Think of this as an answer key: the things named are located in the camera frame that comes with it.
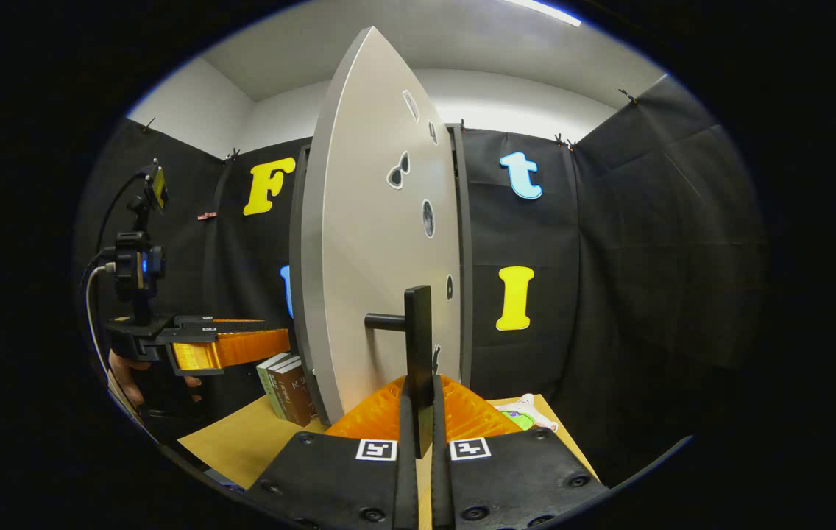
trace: blue letter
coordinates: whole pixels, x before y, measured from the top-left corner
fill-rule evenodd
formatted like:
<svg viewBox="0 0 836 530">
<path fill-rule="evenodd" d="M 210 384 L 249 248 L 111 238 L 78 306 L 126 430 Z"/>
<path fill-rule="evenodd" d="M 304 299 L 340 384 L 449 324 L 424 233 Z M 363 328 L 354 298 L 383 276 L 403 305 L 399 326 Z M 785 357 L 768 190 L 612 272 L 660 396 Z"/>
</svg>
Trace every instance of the blue letter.
<svg viewBox="0 0 836 530">
<path fill-rule="evenodd" d="M 509 185 L 516 195 L 523 199 L 538 199 L 542 195 L 542 186 L 529 180 L 529 172 L 536 171 L 536 162 L 526 160 L 526 155 L 516 151 L 500 158 L 500 165 L 509 168 Z"/>
<path fill-rule="evenodd" d="M 280 268 L 280 277 L 284 278 L 284 291 L 287 293 L 287 312 L 294 318 L 294 305 L 291 304 L 291 266 L 284 265 Z"/>
</svg>

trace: wooden table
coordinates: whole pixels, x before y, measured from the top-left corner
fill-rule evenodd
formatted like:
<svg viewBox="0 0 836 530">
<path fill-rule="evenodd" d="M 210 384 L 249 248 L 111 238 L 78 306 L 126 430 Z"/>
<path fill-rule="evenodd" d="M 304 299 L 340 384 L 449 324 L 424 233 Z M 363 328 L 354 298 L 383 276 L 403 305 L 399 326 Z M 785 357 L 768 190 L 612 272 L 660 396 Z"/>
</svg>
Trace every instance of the wooden table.
<svg viewBox="0 0 836 530">
<path fill-rule="evenodd" d="M 495 399 L 488 403 L 499 406 L 518 399 Z M 556 435 L 597 479 L 598 474 L 592 469 L 592 464 L 542 395 L 536 395 L 534 406 L 546 418 L 559 424 Z M 294 434 L 300 431 L 324 433 L 326 430 L 327 426 L 315 419 L 310 425 L 301 427 L 277 418 L 267 396 L 262 396 L 213 425 L 180 437 L 180 443 L 216 472 L 247 490 Z M 422 459 L 415 461 L 415 466 L 418 473 L 419 528 L 431 530 L 431 449 Z"/>
</svg>

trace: white ceiling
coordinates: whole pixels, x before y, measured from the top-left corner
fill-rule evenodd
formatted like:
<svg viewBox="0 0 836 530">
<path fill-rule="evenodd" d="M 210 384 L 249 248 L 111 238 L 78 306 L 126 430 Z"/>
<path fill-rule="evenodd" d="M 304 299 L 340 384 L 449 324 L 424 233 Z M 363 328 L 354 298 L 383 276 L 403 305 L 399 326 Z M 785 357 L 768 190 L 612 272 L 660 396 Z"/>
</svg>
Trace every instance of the white ceiling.
<svg viewBox="0 0 836 530">
<path fill-rule="evenodd" d="M 311 0 L 259 21 L 204 58 L 253 100 L 330 80 L 375 26 L 414 69 L 489 71 L 539 81 L 610 107 L 647 90 L 656 64 L 592 28 L 504 0 Z"/>
</svg>

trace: human hand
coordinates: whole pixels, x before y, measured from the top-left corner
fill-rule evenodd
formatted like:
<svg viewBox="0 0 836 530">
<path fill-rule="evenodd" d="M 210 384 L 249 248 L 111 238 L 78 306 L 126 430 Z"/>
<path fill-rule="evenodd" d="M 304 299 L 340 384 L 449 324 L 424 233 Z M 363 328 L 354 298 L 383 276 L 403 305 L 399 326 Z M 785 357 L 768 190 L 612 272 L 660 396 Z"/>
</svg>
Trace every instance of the human hand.
<svg viewBox="0 0 836 530">
<path fill-rule="evenodd" d="M 139 386 L 136 386 L 136 383 L 133 382 L 131 369 L 146 370 L 149 369 L 149 365 L 152 363 L 122 358 L 122 356 L 116 355 L 114 350 L 110 351 L 108 362 L 111 364 L 111 372 L 114 373 L 114 378 L 118 381 L 118 385 L 121 386 L 121 389 L 123 389 L 124 395 L 126 395 L 127 399 L 130 400 L 131 405 L 133 405 L 135 409 L 136 407 L 143 405 L 143 392 L 140 392 Z M 187 375 L 185 376 L 185 383 L 190 389 L 195 389 L 196 386 L 202 385 L 202 380 L 197 377 L 190 377 Z M 192 399 L 199 402 L 199 400 L 202 400 L 202 396 L 194 395 L 192 396 Z"/>
</svg>

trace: book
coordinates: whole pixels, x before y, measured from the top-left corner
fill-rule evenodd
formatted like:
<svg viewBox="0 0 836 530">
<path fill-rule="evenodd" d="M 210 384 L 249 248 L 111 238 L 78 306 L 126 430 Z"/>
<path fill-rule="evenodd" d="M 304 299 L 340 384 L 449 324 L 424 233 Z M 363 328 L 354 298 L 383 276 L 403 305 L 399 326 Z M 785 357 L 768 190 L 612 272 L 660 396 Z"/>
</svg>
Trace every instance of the book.
<svg viewBox="0 0 836 530">
<path fill-rule="evenodd" d="M 310 390 L 307 389 L 307 378 L 300 358 L 272 370 L 271 375 L 277 382 L 277 388 L 274 390 L 279 392 L 281 403 L 284 405 L 284 415 L 301 427 L 307 426 L 311 418 L 316 416 L 316 409 L 314 400 L 310 397 Z"/>
<path fill-rule="evenodd" d="M 281 420 L 285 420 L 286 416 L 284 416 L 284 409 L 280 406 L 277 396 L 274 395 L 274 385 L 271 384 L 271 376 L 268 375 L 267 369 L 270 366 L 274 366 L 275 364 L 279 364 L 281 361 L 286 360 L 288 356 L 290 356 L 290 353 L 278 353 L 276 356 L 272 356 L 272 358 L 264 359 L 261 364 L 257 366 L 258 377 L 261 380 L 262 386 L 264 386 L 264 393 L 266 393 L 267 398 L 271 400 L 271 409 L 274 409 L 274 415 Z"/>
<path fill-rule="evenodd" d="M 292 356 L 290 352 L 287 352 L 287 356 L 285 358 L 281 358 L 278 362 L 274 363 L 273 365 L 267 367 L 267 378 L 268 382 L 271 384 L 271 406 L 272 407 L 280 407 L 280 411 L 284 413 L 284 420 L 288 420 L 288 422 L 293 422 L 290 417 L 287 415 L 287 408 L 284 406 L 284 397 L 283 393 L 280 392 L 280 389 L 277 388 L 277 380 L 274 379 L 274 370 L 279 370 L 284 368 L 288 364 L 296 362 L 300 360 L 300 356 Z"/>
</svg>

